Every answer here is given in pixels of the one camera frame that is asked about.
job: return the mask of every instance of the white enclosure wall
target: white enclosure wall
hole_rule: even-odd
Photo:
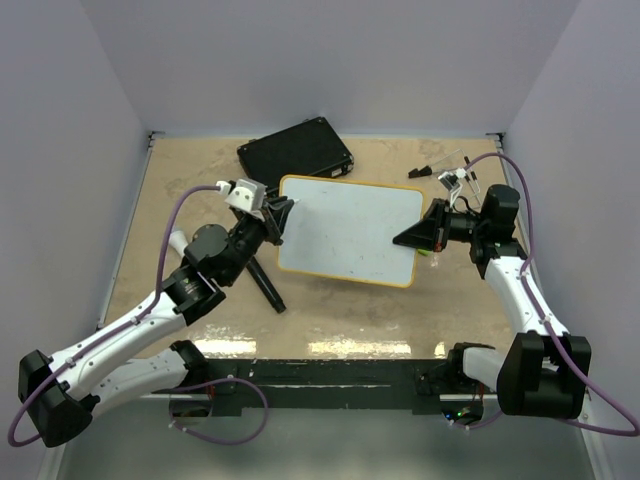
[[[507,133],[531,188],[549,304],[593,348],[591,377],[640,413],[640,3],[583,0]],[[598,423],[627,427],[596,401]],[[618,479],[638,439],[603,437]]]
[[[82,0],[145,125],[505,130],[577,0]]]
[[[77,0],[0,7],[0,430],[18,362],[91,333],[140,178],[144,130]],[[20,437],[33,433],[26,419]],[[0,477],[44,446],[0,443]]]

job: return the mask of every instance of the black clip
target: black clip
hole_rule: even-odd
[[[409,178],[428,177],[432,173],[433,173],[433,170],[431,170],[431,167],[427,165],[426,167],[421,168],[420,170],[418,170],[417,168],[414,168],[413,170],[411,170],[409,172]]]

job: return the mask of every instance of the cable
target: cable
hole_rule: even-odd
[[[472,423],[470,425],[463,425],[462,423],[458,423],[455,420],[449,420],[449,425],[453,425],[454,427],[457,427],[457,428],[464,428],[465,430],[475,430],[476,428],[488,427],[493,422],[495,422],[497,419],[499,419],[501,416],[502,416],[502,411],[498,410],[496,413],[491,415],[489,418],[484,419],[484,420],[480,420],[477,423]]]
[[[465,206],[467,207],[467,212],[471,212],[471,213],[473,213],[473,214],[474,214],[474,215],[476,215],[476,216],[480,216],[480,213],[479,213],[479,212],[477,212],[476,210],[474,210],[473,208],[471,208],[471,205],[469,205],[469,199],[468,199],[467,197],[465,197],[464,195],[458,195],[458,198],[456,198],[456,199],[455,199],[455,201],[454,201],[453,209],[454,209],[456,212],[458,212],[458,213],[465,213],[465,212],[461,212],[460,210],[458,210],[458,209],[455,207],[455,202],[457,202],[457,201],[458,201],[458,199],[461,199],[461,200],[464,202]]]
[[[614,410],[616,410],[620,415],[622,415],[625,419],[627,419],[629,423],[631,423],[631,425],[633,426],[633,430],[620,430],[615,428],[598,427],[594,425],[589,425],[587,423],[581,423],[576,420],[566,420],[565,423],[572,425],[574,427],[582,428],[585,430],[591,430],[593,432],[603,433],[606,435],[616,435],[621,437],[640,436],[640,422],[638,421],[638,419],[629,410],[627,410],[621,403],[616,401],[607,392],[605,392],[600,386],[595,384],[591,379],[589,379],[589,377],[587,377],[584,373],[582,373],[580,368],[578,368],[578,366],[571,359],[571,357],[569,356],[565,348],[560,343],[560,339],[558,338],[558,335],[554,332],[553,327],[551,326],[551,322],[546,317],[542,306],[538,302],[537,298],[533,294],[533,291],[531,290],[531,287],[529,286],[529,283],[527,281],[528,272],[526,272],[526,270],[531,264],[531,261],[533,260],[533,255],[534,255],[533,215],[531,213],[531,197],[529,195],[529,188],[527,186],[527,182],[524,179],[524,175],[522,171],[520,170],[520,168],[518,168],[516,163],[513,160],[511,160],[511,158],[509,158],[507,155],[503,153],[498,153],[498,152],[490,152],[490,153],[485,153],[483,155],[480,155],[479,157],[474,158],[469,164],[467,164],[464,167],[464,169],[469,170],[471,167],[473,167],[473,165],[475,165],[480,160],[483,160],[487,157],[498,157],[504,160],[505,162],[507,162],[509,165],[513,167],[516,174],[518,175],[518,178],[520,178],[520,182],[522,183],[522,190],[524,192],[525,202],[527,206],[527,220],[528,220],[527,223],[528,223],[528,229],[529,229],[529,257],[524,261],[524,263],[522,264],[522,267],[520,268],[520,278],[522,281],[522,286],[527,296],[529,297],[529,300],[533,304],[533,307],[535,308],[536,313],[540,316],[540,319],[542,320],[545,330],[551,337],[551,340],[553,341],[556,349],[558,350],[558,353],[560,354],[562,359],[565,361],[567,366],[571,369],[571,371],[576,375],[576,377],[578,377],[581,382],[583,382],[588,388],[593,390],[600,398],[602,398],[611,407],[613,407]]]
[[[173,416],[173,412],[171,411],[171,408],[169,408],[169,418],[171,419],[171,423],[169,424],[169,427],[176,427],[178,430],[182,431],[183,433],[199,438],[200,440],[204,440],[205,442],[214,443],[216,445],[228,445],[228,446],[242,445],[243,443],[250,442],[251,440],[256,438],[258,435],[260,435],[264,430],[264,427],[267,425],[267,420],[269,419],[269,403],[267,402],[267,397],[265,397],[262,390],[260,390],[256,385],[254,385],[253,383],[247,380],[244,380],[242,378],[235,378],[235,377],[219,378],[218,380],[211,380],[210,382],[200,383],[198,385],[190,385],[188,387],[174,388],[171,390],[171,392],[172,393],[189,392],[191,390],[197,390],[200,388],[205,388],[213,385],[220,385],[223,383],[240,383],[242,385],[246,385],[247,387],[251,388],[254,392],[256,392],[260,397],[260,400],[262,401],[262,406],[264,407],[264,415],[262,416],[262,421],[260,422],[260,425],[258,425],[258,428],[251,435],[247,435],[246,437],[240,438],[238,440],[227,440],[225,438],[213,437],[210,435],[206,435],[204,433],[196,432],[195,430],[192,430],[190,428],[185,427],[184,425],[179,424],[175,420],[175,417]]]
[[[164,272],[165,257],[167,255],[167,249],[169,248],[169,236],[171,235],[171,229],[173,228],[173,224],[175,223],[176,217],[178,216],[178,212],[180,211],[180,207],[182,207],[182,204],[185,202],[185,200],[193,193],[201,192],[204,190],[218,191],[220,190],[220,187],[215,185],[200,185],[197,187],[190,188],[180,196],[180,198],[174,205],[173,210],[171,211],[171,214],[169,215],[169,220],[167,221],[167,226],[165,228],[165,231],[162,237],[162,244],[160,246],[160,255],[158,258],[158,269],[156,271],[155,297],[153,298],[152,302],[145,309],[143,309],[138,315],[133,317],[131,321],[123,323],[122,325],[107,331],[107,333],[105,333],[100,338],[95,339],[93,342],[87,344],[85,347],[78,350],[78,352],[76,352],[76,354],[73,355],[66,363],[61,365],[58,369],[56,369],[53,373],[51,373],[47,378],[45,378],[45,380],[40,385],[38,385],[38,387],[31,393],[31,395],[29,395],[27,399],[23,402],[22,406],[18,409],[18,413],[16,413],[16,416],[13,418],[11,425],[9,425],[9,431],[7,432],[7,441],[9,442],[9,445],[11,445],[12,447],[24,447],[26,445],[29,445],[35,442],[40,438],[40,434],[36,434],[33,437],[28,438],[27,440],[16,440],[16,437],[15,437],[16,429],[18,428],[18,423],[20,423],[20,420],[22,419],[24,414],[27,412],[29,407],[33,404],[35,399],[38,398],[38,395],[40,395],[62,373],[67,371],[69,368],[72,368],[75,362],[77,362],[80,358],[82,358],[88,352],[96,348],[98,345],[103,344],[110,338],[125,331],[129,327],[138,324],[139,321],[142,318],[144,318],[146,315],[148,315],[149,312],[151,312],[151,310],[153,310],[153,308],[158,304],[158,302],[160,301],[160,296],[162,295],[162,274]]]

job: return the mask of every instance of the black case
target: black case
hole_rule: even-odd
[[[238,158],[269,194],[277,194],[285,175],[335,178],[353,169],[353,155],[324,117],[241,145]]]

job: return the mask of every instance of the tan work surface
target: tan work surface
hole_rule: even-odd
[[[106,322],[135,307],[153,289],[167,217],[186,189],[244,176],[236,148],[246,138],[158,139],[144,178]],[[495,151],[488,139],[345,138],[355,158],[354,181],[421,188],[427,205],[446,191],[434,177],[407,172],[462,148],[471,158]],[[502,166],[488,158],[476,168],[483,191],[504,183]],[[235,224],[222,197],[193,195],[176,224],[190,237],[206,223]],[[451,242],[419,256],[413,285],[397,289],[283,272],[276,249],[257,258],[287,306],[276,314],[248,273],[226,289],[227,299],[189,328],[140,354],[146,357],[178,339],[189,339],[210,357],[442,358],[456,342],[481,342],[506,351],[512,334],[497,297],[469,260],[469,246]],[[179,264],[167,255],[165,275]]]

